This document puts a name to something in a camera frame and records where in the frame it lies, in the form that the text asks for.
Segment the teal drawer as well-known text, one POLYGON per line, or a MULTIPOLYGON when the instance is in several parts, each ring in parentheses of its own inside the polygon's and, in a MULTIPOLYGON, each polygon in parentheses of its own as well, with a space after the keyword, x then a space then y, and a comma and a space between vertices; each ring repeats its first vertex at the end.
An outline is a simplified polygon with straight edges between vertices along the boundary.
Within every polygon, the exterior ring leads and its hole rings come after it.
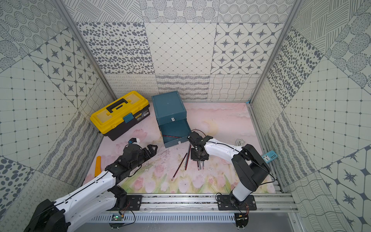
POLYGON ((178 144, 187 142, 188 136, 191 133, 190 126, 186 119, 160 125, 159 129, 161 135, 172 135, 182 137, 182 138, 169 138, 162 136, 165 148, 170 148, 178 144))

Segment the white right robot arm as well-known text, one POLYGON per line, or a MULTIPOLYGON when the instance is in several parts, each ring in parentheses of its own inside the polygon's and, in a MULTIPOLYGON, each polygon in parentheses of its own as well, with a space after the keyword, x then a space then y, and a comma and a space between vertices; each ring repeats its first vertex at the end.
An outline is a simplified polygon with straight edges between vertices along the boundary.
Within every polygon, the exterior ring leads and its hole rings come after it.
POLYGON ((195 131, 191 132, 187 139, 191 144, 190 156, 193 161, 203 163, 212 155, 233 165, 239 183, 229 194, 231 207, 239 210, 246 206, 246 200, 251 193, 261 185, 269 183, 265 179, 271 175, 271 169, 252 145, 233 146, 211 136, 201 137, 195 131))

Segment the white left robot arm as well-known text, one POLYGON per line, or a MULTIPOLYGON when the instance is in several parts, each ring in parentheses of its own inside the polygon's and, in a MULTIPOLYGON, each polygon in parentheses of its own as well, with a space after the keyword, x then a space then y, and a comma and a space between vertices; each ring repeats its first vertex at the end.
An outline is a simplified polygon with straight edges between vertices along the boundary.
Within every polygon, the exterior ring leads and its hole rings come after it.
POLYGON ((74 232, 106 210, 128 209, 131 203, 119 184, 154 157, 157 149, 156 145, 126 145, 123 154, 93 180, 53 202, 47 199, 39 203, 25 231, 74 232))

